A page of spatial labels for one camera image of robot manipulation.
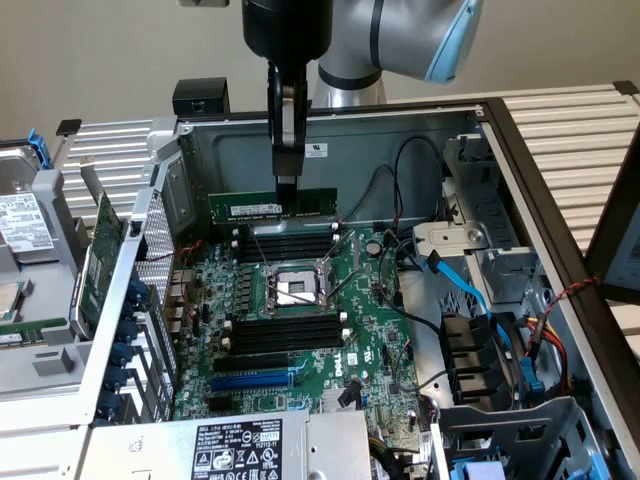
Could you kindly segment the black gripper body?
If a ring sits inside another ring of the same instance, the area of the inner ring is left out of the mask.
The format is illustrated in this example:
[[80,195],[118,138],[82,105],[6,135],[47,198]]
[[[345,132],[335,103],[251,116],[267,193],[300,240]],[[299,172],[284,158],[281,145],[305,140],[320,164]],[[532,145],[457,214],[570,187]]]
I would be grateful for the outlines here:
[[332,1],[242,1],[248,48],[273,64],[307,64],[329,49]]

